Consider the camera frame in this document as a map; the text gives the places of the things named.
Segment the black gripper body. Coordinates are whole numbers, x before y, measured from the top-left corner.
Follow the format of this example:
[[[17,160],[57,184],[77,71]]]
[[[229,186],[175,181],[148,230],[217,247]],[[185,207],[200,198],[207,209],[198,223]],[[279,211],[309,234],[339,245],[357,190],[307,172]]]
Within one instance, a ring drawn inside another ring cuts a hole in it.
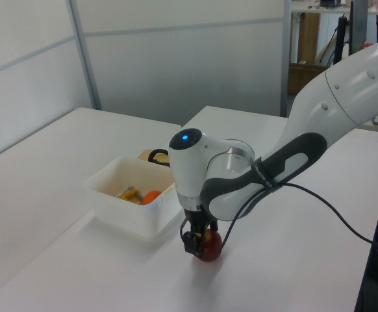
[[[205,232],[208,229],[208,223],[213,220],[217,220],[204,210],[189,211],[185,209],[184,213],[187,221],[190,223],[191,231],[195,233]]]

